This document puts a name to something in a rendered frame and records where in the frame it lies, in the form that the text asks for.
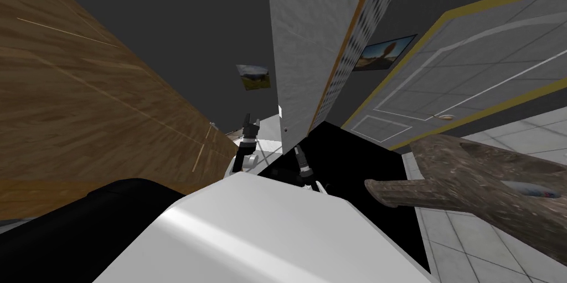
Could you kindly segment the black box shape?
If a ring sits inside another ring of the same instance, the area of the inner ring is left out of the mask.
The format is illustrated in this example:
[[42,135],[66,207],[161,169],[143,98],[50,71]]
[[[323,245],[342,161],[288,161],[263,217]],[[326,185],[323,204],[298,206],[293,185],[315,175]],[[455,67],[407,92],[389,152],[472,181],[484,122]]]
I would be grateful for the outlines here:
[[349,201],[425,270],[429,262],[415,209],[389,208],[375,200],[366,179],[406,180],[401,155],[323,122],[299,144],[325,190]]

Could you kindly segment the grey panelled door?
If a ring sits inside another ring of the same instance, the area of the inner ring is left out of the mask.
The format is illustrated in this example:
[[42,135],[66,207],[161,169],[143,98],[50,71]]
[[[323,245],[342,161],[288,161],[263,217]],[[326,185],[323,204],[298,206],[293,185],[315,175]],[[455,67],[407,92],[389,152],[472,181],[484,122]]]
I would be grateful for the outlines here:
[[348,129],[392,148],[565,77],[567,0],[521,0],[448,20]]

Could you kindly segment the brown wooden table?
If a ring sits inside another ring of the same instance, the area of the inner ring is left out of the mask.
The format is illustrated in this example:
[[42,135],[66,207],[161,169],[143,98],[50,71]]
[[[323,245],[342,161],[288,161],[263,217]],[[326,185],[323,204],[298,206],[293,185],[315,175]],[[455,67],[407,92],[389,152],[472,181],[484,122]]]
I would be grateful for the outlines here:
[[[567,266],[567,166],[446,135],[410,145],[422,179],[364,182],[381,204],[473,214]],[[560,198],[522,195],[502,180],[533,183]]]

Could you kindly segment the small landscape picture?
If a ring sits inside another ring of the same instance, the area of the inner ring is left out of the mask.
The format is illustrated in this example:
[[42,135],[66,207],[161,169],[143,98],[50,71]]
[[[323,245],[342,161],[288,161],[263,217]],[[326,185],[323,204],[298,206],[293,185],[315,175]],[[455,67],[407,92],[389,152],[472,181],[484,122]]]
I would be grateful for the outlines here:
[[271,87],[268,68],[256,65],[236,65],[236,68],[246,91]]

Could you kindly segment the landscape picture with tree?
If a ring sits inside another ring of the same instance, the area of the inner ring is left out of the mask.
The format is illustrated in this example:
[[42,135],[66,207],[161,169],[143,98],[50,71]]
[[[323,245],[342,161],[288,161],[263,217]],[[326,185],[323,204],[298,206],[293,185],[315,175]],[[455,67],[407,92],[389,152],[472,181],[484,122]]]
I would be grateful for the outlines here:
[[416,34],[365,47],[353,71],[389,70],[415,37]]

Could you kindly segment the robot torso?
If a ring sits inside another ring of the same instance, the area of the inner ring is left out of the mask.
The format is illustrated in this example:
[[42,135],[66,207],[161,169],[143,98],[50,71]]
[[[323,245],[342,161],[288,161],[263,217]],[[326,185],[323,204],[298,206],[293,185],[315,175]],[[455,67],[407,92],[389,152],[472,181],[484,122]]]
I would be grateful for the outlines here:
[[93,283],[439,283],[349,201],[239,172],[177,200]]

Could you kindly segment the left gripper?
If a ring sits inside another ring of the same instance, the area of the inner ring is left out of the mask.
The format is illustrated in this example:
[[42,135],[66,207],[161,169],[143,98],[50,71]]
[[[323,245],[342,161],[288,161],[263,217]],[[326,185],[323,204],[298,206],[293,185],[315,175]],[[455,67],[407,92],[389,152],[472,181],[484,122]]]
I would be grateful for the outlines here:
[[250,123],[251,114],[245,115],[243,126],[243,141],[255,141],[260,129],[260,119],[257,119],[254,124]]

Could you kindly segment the grey door leaf orange edge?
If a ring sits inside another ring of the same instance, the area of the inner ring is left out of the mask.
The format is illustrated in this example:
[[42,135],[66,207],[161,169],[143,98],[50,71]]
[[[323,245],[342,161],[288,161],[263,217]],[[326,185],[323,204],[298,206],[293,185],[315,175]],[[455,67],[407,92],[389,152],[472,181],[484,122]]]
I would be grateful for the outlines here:
[[282,151],[309,133],[363,0],[269,0]]

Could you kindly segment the grey blue flat object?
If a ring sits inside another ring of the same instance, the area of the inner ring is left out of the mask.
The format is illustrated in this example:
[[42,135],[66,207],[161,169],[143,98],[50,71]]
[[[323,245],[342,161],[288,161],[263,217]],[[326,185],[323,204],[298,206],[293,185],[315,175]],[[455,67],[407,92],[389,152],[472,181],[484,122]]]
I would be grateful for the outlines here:
[[557,190],[550,189],[545,186],[540,186],[533,183],[526,182],[516,182],[516,181],[505,181],[502,183],[507,187],[514,189],[515,191],[521,193],[522,195],[531,197],[543,197],[543,198],[560,198],[561,194]]

